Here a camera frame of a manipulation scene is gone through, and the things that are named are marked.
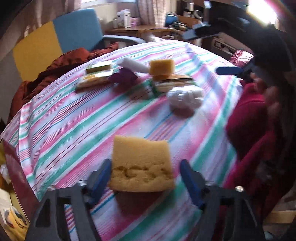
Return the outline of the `person's right hand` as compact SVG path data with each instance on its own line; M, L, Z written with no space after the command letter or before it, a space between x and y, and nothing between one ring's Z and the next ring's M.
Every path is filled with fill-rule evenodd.
M253 72L250 73L250 77L253 79L255 90L264 97L268 116L276 120L281 111L281 104L278 100L278 88L276 86L268 87L266 83Z

